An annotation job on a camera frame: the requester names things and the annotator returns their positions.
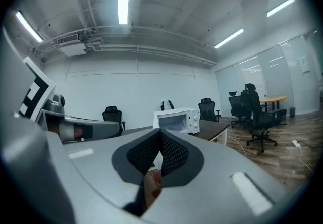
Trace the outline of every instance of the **ceiling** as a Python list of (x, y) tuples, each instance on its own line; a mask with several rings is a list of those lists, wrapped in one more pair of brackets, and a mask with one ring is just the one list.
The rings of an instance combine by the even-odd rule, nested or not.
[[(98, 37), (103, 44), (154, 46), (217, 62), (306, 15), (304, 2), (297, 0), (266, 17), (270, 9), (285, 1), (129, 0), (128, 25), (119, 25), (118, 0), (16, 0), (6, 26), (42, 58), (62, 53), (55, 46), (58, 37), (79, 33), (86, 42)], [(37, 43), (23, 28), (15, 18), (18, 10), (44, 42)], [(241, 28), (243, 34), (214, 48)]]

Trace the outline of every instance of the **trash can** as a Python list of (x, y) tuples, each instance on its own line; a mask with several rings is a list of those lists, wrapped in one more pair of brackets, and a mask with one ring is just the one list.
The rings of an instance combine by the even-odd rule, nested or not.
[(291, 108), (289, 109), (289, 116), (290, 116), (290, 117), (295, 117), (295, 108), (294, 108), (294, 107), (291, 107)]

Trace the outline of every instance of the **power strip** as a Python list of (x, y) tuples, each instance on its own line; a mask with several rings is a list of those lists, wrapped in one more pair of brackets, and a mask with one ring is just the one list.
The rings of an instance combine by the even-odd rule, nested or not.
[(299, 148), (301, 146), (296, 140), (293, 140), (292, 143), (296, 148)]

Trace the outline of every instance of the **frosted glass panel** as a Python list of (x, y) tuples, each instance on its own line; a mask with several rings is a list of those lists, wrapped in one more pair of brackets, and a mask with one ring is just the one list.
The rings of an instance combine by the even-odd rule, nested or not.
[(259, 98), (266, 97), (266, 86), (264, 83), (261, 66), (258, 57), (251, 57), (237, 64), (236, 71), (240, 85), (240, 91), (245, 89), (245, 84), (252, 83), (256, 86)]
[(216, 72), (218, 89), (221, 102), (221, 116), (231, 116), (231, 106), (229, 103), (229, 92), (237, 91), (237, 95), (241, 94), (237, 73), (234, 66), (226, 67)]
[(293, 107), (294, 94), (292, 81), (281, 48), (275, 46), (258, 54), (258, 58), (266, 82), (267, 96), (287, 96), (287, 99), (280, 101), (280, 109)]
[[(285, 56), (294, 90), (294, 105), (297, 114), (319, 110), (318, 80), (314, 62), (308, 52), (304, 38), (297, 37), (281, 45)], [(300, 59), (308, 63), (309, 71), (303, 72)]]

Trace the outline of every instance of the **microwave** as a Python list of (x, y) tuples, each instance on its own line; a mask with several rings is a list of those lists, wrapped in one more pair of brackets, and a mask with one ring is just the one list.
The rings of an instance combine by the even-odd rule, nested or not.
[(168, 129), (180, 133), (200, 131), (200, 111), (193, 108), (178, 108), (154, 112), (153, 128)]

